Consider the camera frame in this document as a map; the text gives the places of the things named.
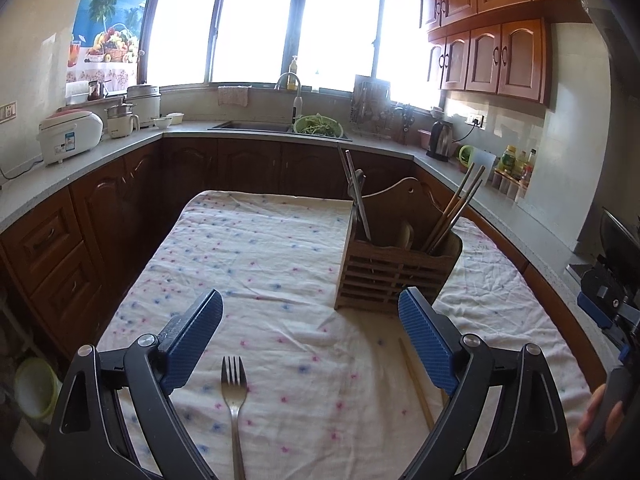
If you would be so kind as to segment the kitchen sink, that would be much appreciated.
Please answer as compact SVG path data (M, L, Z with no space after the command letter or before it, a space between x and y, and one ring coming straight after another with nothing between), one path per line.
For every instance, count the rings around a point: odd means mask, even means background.
M293 131L293 125L276 124L275 122L234 122L229 120L223 122L220 125L216 125L209 128L209 131L251 131L251 132L268 132L268 133L286 133L296 134L296 136L302 136ZM344 136L340 140L347 140L348 136L344 133Z

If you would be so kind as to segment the white small blender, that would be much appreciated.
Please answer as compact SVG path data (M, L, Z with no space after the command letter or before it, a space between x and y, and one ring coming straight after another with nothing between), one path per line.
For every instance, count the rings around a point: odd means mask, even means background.
M122 103L107 107L106 130L112 139L130 136L134 130L140 129L140 119L134 114L134 104Z

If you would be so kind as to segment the wooden utensil holder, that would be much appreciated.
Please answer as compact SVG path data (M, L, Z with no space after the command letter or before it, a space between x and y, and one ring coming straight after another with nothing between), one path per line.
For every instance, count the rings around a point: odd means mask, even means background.
M397 313L398 296L414 286L433 302L462 253L462 240L448 233L431 254L422 250L442 212L425 183L408 177L363 197L371 240L352 210L334 308ZM396 246L400 222L414 229L409 250Z

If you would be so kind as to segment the metal fork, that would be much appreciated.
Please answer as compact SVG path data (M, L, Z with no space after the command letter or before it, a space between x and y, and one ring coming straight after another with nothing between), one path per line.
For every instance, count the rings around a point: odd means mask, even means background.
M245 480L239 419L247 397L247 379L239 356L224 356L221 365L221 391L231 417L232 460L235 480Z
M362 224L364 235L367 240L371 240L371 233L369 228L369 222L366 215L366 210L364 209L363 201L362 201L362 188L364 185L364 181L366 180L366 175L363 173L361 169L355 170L355 177L347 178L347 194L352 198L356 205L356 211L358 219Z

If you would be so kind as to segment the upper wooden cabinets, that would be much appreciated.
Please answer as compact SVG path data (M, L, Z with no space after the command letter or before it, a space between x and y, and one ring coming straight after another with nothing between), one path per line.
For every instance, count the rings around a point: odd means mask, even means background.
M446 91L550 99L553 23L580 23L580 0L422 0L428 80Z

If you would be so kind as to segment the wooden cabinets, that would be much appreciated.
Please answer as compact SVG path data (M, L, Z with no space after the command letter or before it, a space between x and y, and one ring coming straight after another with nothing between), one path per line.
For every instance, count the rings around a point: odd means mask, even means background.
M206 190L342 198L334 148L165 138L102 162L1 235L1 274L58 352L96 340L186 203Z
M428 80L446 91L550 99L553 23L580 23L580 0L422 0Z

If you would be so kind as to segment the tropical fruit poster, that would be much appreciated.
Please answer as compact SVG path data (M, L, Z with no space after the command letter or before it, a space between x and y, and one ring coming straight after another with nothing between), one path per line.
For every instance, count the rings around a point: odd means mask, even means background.
M66 84L99 81L108 93L138 82L148 0L80 0L67 57Z

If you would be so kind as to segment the white steamer pot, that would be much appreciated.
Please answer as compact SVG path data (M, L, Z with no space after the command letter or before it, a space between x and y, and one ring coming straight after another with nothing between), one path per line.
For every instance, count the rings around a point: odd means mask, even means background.
M139 117L140 127L151 127L160 117L160 88L152 84L136 84L126 91L125 102L132 105L132 112Z

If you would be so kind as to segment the metal spoon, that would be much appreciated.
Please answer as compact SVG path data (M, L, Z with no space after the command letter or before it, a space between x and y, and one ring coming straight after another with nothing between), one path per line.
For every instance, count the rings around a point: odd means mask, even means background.
M414 229L407 220L400 222L400 229L396 240L396 246L403 250L409 250L413 243Z

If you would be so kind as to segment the green colander with vegetables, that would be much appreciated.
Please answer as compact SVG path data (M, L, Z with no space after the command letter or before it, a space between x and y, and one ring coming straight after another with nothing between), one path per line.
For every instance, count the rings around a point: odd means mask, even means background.
M344 136L343 127L339 122L320 114L299 117L294 122L293 131L303 136L326 136L335 139Z

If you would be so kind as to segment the oil bottles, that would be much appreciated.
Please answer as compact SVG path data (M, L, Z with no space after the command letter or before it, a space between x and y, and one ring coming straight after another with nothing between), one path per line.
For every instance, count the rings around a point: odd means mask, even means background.
M495 170L499 191L512 200L518 196L525 196L533 177L536 157L536 148L517 153L514 145L508 145Z

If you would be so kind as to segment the dish drying rack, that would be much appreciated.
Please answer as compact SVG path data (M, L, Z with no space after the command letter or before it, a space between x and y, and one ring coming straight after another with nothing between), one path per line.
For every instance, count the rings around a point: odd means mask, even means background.
M392 101L388 81L357 75L350 101L349 121L358 128L374 133L396 129L406 134L414 123L413 108Z

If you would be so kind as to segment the black electric kettle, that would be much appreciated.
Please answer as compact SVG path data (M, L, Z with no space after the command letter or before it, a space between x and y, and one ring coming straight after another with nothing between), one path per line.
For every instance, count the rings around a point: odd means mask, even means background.
M431 158L446 162L450 155L451 145L454 143L454 129L450 122L438 120L431 128L426 154Z

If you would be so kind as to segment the metal chopstick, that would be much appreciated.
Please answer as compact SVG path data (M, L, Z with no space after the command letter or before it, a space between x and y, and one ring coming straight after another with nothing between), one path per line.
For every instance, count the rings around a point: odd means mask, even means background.
M367 240L371 240L370 226L362 198L362 188L364 181L366 180L366 175L361 169L355 168L355 164L352 161L352 154L350 154L349 150L346 150L346 148L339 148L338 154L340 155L347 181L347 195L356 205L358 218L362 224Z

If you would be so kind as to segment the white rice cooker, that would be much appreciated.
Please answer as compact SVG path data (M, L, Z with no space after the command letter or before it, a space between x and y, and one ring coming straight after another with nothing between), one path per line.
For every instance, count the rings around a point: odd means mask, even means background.
M90 110L68 110L43 119L37 136L43 163L53 165L92 150L102 133L102 119Z

